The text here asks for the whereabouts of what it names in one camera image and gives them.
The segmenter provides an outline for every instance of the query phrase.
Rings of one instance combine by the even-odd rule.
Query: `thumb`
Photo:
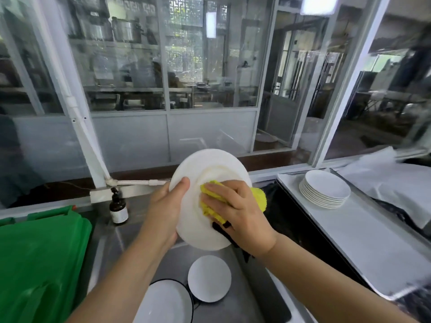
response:
[[[169,199],[181,201],[186,191],[190,188],[190,179],[183,177],[181,181],[171,190],[167,196]]]

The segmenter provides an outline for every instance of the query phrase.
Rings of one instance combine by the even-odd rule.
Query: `hand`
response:
[[[205,187],[222,196],[228,204],[206,194],[201,194],[201,200],[231,223],[231,227],[225,228],[216,221],[238,246],[254,257],[266,254],[274,247],[277,233],[259,209],[250,187],[240,180],[222,184],[207,183]]]
[[[190,179],[184,177],[169,191],[169,183],[151,195],[147,217],[142,225],[140,236],[149,237],[155,245],[168,251],[177,240],[175,230],[180,215],[181,200],[190,188]]]

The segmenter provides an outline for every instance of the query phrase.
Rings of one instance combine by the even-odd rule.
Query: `bottle label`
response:
[[[129,218],[129,213],[127,212],[127,207],[117,212],[111,212],[112,221],[114,223],[123,223]]]

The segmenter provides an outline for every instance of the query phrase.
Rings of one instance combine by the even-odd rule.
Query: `fluorescent light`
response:
[[[217,37],[217,12],[207,12],[207,38]]]
[[[331,15],[337,0],[302,0],[301,14],[310,16]]]

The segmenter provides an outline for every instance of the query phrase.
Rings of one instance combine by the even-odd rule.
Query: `stack of white plates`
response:
[[[350,187],[343,179],[320,170],[308,171],[299,184],[299,191],[310,202],[324,208],[340,207],[350,196]]]

